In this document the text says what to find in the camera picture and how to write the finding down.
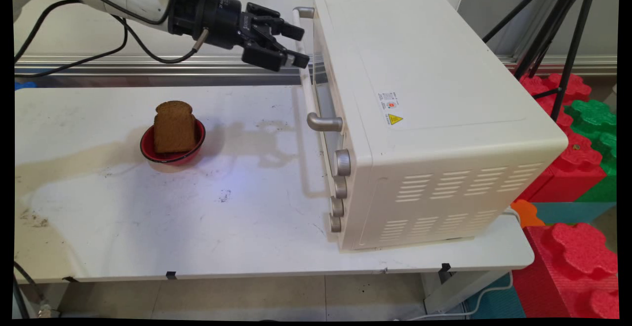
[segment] oven knob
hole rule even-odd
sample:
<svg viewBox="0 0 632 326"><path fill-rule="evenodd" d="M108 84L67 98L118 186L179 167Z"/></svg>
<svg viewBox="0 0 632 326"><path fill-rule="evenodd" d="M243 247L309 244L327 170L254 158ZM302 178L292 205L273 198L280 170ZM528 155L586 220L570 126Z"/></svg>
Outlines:
<svg viewBox="0 0 632 326"><path fill-rule="evenodd" d="M331 197L331 215L335 217L342 217L345 215L345 208L343 207L343 201L337 198Z"/></svg>
<svg viewBox="0 0 632 326"><path fill-rule="evenodd" d="M329 216L329 225L331 226L331 232L340 232L343 229L340 224L340 218L335 217L334 215Z"/></svg>
<svg viewBox="0 0 632 326"><path fill-rule="evenodd" d="M347 182L345 177L333 177L334 178L334 198L346 199L347 198Z"/></svg>
<svg viewBox="0 0 632 326"><path fill-rule="evenodd" d="M334 157L336 157L334 175L338 175L340 177L348 177L352 173L352 159L349 157L349 151L335 151Z"/></svg>

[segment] black tripod leg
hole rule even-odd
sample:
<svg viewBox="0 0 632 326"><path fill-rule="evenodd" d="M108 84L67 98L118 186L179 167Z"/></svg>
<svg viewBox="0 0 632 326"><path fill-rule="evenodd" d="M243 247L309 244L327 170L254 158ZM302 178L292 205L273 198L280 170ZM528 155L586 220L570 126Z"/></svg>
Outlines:
<svg viewBox="0 0 632 326"><path fill-rule="evenodd" d="M529 49L524 54L524 57L520 61L519 65L515 69L514 77L517 80L522 78L524 72L531 67L531 63L533 60L542 53L542 49L545 45L545 40L549 38L549 34L553 29L557 19L564 13L564 9L571 3L572 0L557 0L551 13L549 13L547 19L544 21L542 28L538 31L538 34L535 36L535 39L529 46Z"/></svg>
<svg viewBox="0 0 632 326"><path fill-rule="evenodd" d="M577 49L580 47L582 33L584 32L586 19L589 17L591 4L592 0L584 0L582 2L582 9L580 10L580 15L577 18L577 25L575 25L575 32L573 33L573 39L571 40L571 47L568 49L566 63L564 63L562 79L559 83L559 91L557 92L557 96L555 97L555 103L553 103L553 110L551 110L551 119L553 119L553 121L557 121L557 115L559 115L559 110L562 107L562 101L564 100L566 86L568 85L568 79L571 78L571 70L573 69L573 63L575 63Z"/></svg>
<svg viewBox="0 0 632 326"><path fill-rule="evenodd" d="M514 18L520 11L522 11L522 9L524 9L526 5L528 5L530 2L531 0L520 1L520 4L518 4L510 13L508 13L507 16L505 16L503 20L501 20L496 26L494 26L494 28L489 31L487 35L485 35L485 37L483 37L483 42L487 43L487 41L491 40L492 37L494 37L498 33L498 31L503 29L503 27L505 27L505 25L508 24L508 22L511 21L512 18Z"/></svg>
<svg viewBox="0 0 632 326"><path fill-rule="evenodd" d="M538 72L538 68L540 67L540 64L542 63L542 60L544 59L544 56L546 56L547 51L549 50L549 47L551 46L551 43L553 43L553 39L555 38L555 35L557 34L557 31L559 30L560 26L564 22L564 19L566 18L566 14L571 9L571 7L573 7L574 4L575 4L575 0L573 0L566 7L566 9L564 9L564 13L562 14L562 16L560 16L560 18L555 23L555 26L553 27L553 31L551 31L551 35L549 36L549 39L546 42L544 50L542 51L542 53L540 53L540 55L538 56L537 60L535 60L535 63L533 64L533 67L531 67L531 70L529 72L529 78L533 78L533 76L535 76L535 74Z"/></svg>

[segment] brown bread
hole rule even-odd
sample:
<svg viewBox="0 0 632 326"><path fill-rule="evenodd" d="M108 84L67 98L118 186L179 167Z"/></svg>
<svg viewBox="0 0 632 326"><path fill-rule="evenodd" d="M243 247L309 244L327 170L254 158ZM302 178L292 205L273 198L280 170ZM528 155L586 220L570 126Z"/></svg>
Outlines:
<svg viewBox="0 0 632 326"><path fill-rule="evenodd" d="M156 153L187 152L196 146L196 117L184 101L167 101L156 107L154 150Z"/></svg>

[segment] sticker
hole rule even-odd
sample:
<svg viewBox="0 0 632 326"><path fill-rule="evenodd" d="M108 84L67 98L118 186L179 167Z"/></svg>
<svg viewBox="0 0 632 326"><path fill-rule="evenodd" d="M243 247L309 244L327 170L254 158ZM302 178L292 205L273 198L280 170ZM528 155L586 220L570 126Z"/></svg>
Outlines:
<svg viewBox="0 0 632 326"><path fill-rule="evenodd" d="M403 118L399 117L399 116L395 116L393 114L389 114L389 121L391 121L391 125L396 124L399 121L402 121Z"/></svg>
<svg viewBox="0 0 632 326"><path fill-rule="evenodd" d="M388 126L393 126L394 128L404 128L404 126L407 126L404 120L405 115L402 101L400 101L400 98L397 96L397 92L381 92L377 94L377 99L379 100L382 114Z"/></svg>

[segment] white toaster oven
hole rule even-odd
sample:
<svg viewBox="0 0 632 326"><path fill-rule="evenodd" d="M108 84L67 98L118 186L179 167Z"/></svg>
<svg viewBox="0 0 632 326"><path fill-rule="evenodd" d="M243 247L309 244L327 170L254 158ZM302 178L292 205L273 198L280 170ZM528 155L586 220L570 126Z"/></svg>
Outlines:
<svg viewBox="0 0 632 326"><path fill-rule="evenodd" d="M314 19L302 79L341 249L475 236L566 148L447 0L314 4L294 19Z"/></svg>

